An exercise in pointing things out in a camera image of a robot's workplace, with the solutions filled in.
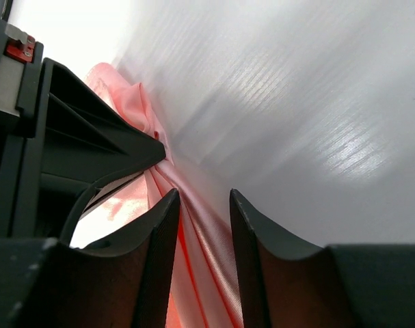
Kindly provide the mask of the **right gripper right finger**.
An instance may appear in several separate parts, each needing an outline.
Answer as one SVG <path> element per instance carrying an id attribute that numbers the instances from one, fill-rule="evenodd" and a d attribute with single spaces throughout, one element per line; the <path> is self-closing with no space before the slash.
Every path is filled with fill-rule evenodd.
<path id="1" fill-rule="evenodd" d="M 318 247 L 230 192 L 246 327 L 415 327 L 415 244 Z"/>

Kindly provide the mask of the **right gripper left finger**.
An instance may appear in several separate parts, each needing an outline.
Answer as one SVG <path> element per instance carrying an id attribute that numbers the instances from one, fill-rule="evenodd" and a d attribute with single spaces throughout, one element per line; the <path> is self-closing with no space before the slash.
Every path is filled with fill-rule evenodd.
<path id="1" fill-rule="evenodd" d="M 180 198 L 83 249 L 0 238 L 0 327 L 164 327 Z"/>

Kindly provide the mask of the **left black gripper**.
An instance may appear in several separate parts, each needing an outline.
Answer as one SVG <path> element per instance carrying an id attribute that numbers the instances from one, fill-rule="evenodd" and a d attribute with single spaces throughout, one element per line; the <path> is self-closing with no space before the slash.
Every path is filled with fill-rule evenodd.
<path id="1" fill-rule="evenodd" d="M 16 103 L 21 116 L 0 113 L 0 238 L 43 237 L 41 170 L 62 178 L 100 178 L 68 213 L 59 239 L 69 245 L 81 216 L 162 161 L 165 148 L 126 123 L 67 67 L 43 60 L 43 45 L 35 41 Z"/>

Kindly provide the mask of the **pink cloth napkin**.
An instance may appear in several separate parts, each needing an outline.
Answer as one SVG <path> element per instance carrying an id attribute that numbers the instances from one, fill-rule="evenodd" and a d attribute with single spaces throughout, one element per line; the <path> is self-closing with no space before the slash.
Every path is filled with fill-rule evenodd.
<path id="1" fill-rule="evenodd" d="M 125 122 L 160 141 L 166 157 L 137 182 L 85 217 L 97 237 L 132 222 L 173 188 L 180 193 L 180 221 L 166 327 L 242 327 L 243 316 L 230 226 L 207 204 L 174 163 L 144 86 L 129 83 L 110 64 L 95 65 L 86 85 Z"/>

